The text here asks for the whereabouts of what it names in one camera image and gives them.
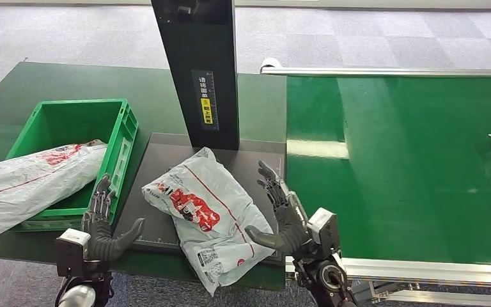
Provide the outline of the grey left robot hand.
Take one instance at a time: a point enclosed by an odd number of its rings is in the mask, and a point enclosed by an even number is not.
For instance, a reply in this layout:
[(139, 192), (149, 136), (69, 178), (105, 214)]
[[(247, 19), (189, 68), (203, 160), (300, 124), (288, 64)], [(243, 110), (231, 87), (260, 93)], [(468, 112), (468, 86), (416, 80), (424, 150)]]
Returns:
[(106, 173), (97, 182), (88, 209), (82, 217), (82, 231), (90, 234), (88, 260), (113, 262), (124, 254), (141, 236), (145, 218), (140, 217), (120, 237), (112, 237), (109, 224), (109, 208), (115, 192), (110, 189), (110, 176)]

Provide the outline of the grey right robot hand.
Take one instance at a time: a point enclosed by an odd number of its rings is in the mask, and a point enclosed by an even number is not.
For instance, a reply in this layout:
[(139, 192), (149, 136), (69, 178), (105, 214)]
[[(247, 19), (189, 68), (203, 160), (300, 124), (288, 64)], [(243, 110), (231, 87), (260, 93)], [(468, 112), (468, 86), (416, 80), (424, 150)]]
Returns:
[(306, 230), (307, 215), (296, 193), (264, 161), (258, 162), (258, 173), (263, 177), (257, 183), (267, 193), (278, 224), (277, 233), (262, 232), (249, 225), (245, 232), (256, 244), (290, 255), (309, 240)]

